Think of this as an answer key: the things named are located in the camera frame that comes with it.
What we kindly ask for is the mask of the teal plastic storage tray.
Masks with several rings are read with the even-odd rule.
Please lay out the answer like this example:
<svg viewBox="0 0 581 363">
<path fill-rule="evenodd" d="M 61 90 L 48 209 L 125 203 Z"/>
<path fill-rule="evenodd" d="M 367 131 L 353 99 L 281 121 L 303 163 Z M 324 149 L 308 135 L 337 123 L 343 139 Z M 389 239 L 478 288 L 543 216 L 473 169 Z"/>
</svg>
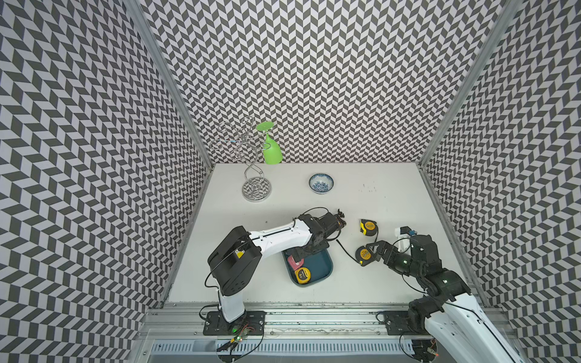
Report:
<svg viewBox="0 0 581 363">
<path fill-rule="evenodd" d="M 285 260 L 285 267 L 290 276 L 290 280 L 298 287 L 307 287 L 313 284 L 317 284 L 321 281 L 324 281 L 332 274 L 334 269 L 334 264 L 332 262 L 331 256 L 329 252 L 326 250 L 306 257 L 304 259 L 304 265 L 302 267 L 306 267 L 310 270 L 312 274 L 312 279 L 308 284 L 298 284 L 295 277 L 295 273 L 287 262 L 287 258 L 291 256 L 291 254 L 287 251 L 283 251 L 282 255 Z"/>
</svg>

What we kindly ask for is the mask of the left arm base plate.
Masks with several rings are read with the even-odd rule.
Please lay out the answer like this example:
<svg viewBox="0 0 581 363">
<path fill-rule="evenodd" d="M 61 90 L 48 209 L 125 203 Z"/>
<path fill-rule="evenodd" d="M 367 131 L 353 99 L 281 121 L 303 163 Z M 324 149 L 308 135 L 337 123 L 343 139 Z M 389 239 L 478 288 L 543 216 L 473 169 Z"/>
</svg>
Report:
<svg viewBox="0 0 581 363">
<path fill-rule="evenodd" d="M 227 322 L 220 311 L 209 312 L 204 324 L 204 336 L 234 336 L 248 330 L 248 335 L 260 336 L 264 333 L 265 311 L 246 311 L 234 322 Z"/>
</svg>

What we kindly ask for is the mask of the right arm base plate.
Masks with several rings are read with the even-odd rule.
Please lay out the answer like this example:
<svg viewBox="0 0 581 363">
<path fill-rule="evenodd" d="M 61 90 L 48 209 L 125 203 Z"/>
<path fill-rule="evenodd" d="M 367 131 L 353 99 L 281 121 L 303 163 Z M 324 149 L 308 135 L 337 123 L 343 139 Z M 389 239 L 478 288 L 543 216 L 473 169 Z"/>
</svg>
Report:
<svg viewBox="0 0 581 363">
<path fill-rule="evenodd" d="M 430 336 L 423 328 L 413 328 L 408 322 L 408 313 L 404 311 L 384 311 L 380 313 L 387 335 L 396 337 L 399 335 Z"/>
</svg>

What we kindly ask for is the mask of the large yellow black tape measure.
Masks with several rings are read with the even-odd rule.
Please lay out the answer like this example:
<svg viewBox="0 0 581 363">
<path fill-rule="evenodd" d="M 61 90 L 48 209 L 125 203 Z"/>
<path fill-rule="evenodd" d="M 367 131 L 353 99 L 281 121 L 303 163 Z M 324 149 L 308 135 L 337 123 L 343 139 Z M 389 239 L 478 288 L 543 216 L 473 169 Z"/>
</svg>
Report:
<svg viewBox="0 0 581 363">
<path fill-rule="evenodd" d="M 361 219 L 360 220 L 360 232 L 363 233 L 365 236 L 375 236 L 378 234 L 378 225 L 377 222 L 369 219 Z"/>
</svg>

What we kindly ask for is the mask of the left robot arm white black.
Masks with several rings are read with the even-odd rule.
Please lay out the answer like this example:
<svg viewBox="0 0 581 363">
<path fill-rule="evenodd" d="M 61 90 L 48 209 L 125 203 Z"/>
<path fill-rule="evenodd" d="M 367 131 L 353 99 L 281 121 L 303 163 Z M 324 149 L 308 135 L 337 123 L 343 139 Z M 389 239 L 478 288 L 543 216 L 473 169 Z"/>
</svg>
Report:
<svg viewBox="0 0 581 363">
<path fill-rule="evenodd" d="M 243 289 L 261 260 L 287 251 L 298 263 L 328 249 L 331 236 L 345 226 L 343 212 L 327 211 L 319 217 L 305 212 L 286 225 L 264 231 L 233 228 L 207 259 L 208 276 L 217 282 L 219 311 L 225 321 L 235 322 L 245 314 Z"/>
</svg>

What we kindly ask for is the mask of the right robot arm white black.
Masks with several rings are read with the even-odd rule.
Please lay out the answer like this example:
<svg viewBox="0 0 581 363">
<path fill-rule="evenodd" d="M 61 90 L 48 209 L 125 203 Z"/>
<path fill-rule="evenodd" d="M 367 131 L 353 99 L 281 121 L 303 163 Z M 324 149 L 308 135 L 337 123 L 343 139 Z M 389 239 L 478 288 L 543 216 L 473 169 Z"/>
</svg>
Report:
<svg viewBox="0 0 581 363">
<path fill-rule="evenodd" d="M 437 243 L 426 234 L 404 237 L 407 249 L 380 240 L 356 252 L 361 266 L 382 261 L 401 276 L 414 278 L 425 295 L 409 303 L 407 324 L 426 331 L 457 362 L 524 362 L 525 358 L 491 322 L 470 287 L 443 267 Z"/>
</svg>

